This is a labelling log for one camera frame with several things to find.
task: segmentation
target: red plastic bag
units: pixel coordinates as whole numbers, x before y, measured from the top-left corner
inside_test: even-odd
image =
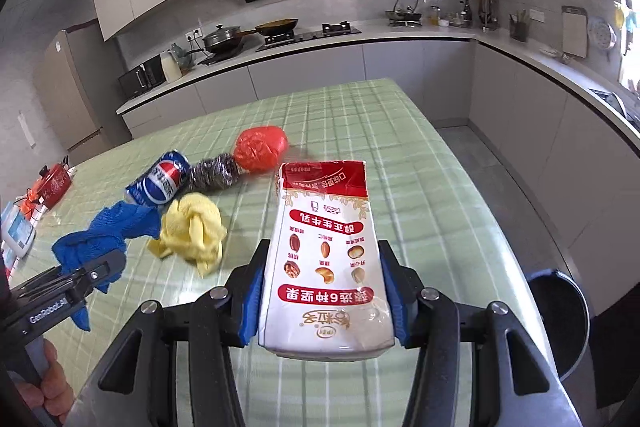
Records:
[[[268,171],[276,167],[288,148],[287,135],[280,127],[253,127],[242,131],[233,156],[238,165],[249,172]]]

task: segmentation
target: table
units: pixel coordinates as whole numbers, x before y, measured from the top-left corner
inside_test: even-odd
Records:
[[[18,264],[13,283],[53,266],[53,242],[85,229],[164,151],[174,148],[196,162],[232,150],[242,130],[264,124],[287,133],[289,160],[365,160],[376,233],[390,242],[401,264],[458,302],[480,307],[494,299],[506,302],[552,362],[538,309],[494,216],[438,133],[391,80],[260,100],[178,124],[86,161],[78,166],[69,192],[39,224],[33,249]],[[234,267],[249,261],[258,241],[271,236],[273,175],[245,178],[212,200],[228,228],[220,270],[200,279],[177,256],[160,261],[148,253],[147,238],[130,240],[120,281],[108,295],[95,292],[88,299],[92,331],[85,333],[66,320],[48,333],[76,392],[142,301],[157,299],[171,306],[195,300],[223,284]],[[302,362],[280,359],[255,339],[232,350],[242,411],[252,427],[396,427],[417,355],[417,350],[396,345],[364,362]],[[466,426],[471,391],[467,344],[460,369],[456,425]]]

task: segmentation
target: screw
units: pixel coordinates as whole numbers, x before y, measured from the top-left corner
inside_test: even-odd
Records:
[[[436,288],[422,288],[420,296],[428,301],[437,301],[440,298],[440,292]]]
[[[226,299],[227,295],[229,295],[229,290],[224,286],[215,286],[209,291],[209,296],[212,299]]]
[[[504,302],[494,301],[491,303],[491,311],[496,315],[506,315],[509,313],[509,307]]]
[[[140,305],[140,311],[142,311],[145,315],[148,315],[149,313],[155,313],[157,309],[158,303],[156,301],[144,301]]]

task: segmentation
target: microwave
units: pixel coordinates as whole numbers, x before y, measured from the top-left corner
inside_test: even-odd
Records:
[[[132,70],[127,71],[118,81],[127,100],[131,100],[159,86],[166,81],[164,71],[162,70],[160,55],[156,55]]]

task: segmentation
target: pepsi can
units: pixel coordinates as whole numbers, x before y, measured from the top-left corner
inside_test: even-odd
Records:
[[[125,188],[125,197],[145,206],[167,204],[187,181],[191,166],[177,151],[164,153],[151,167]]]

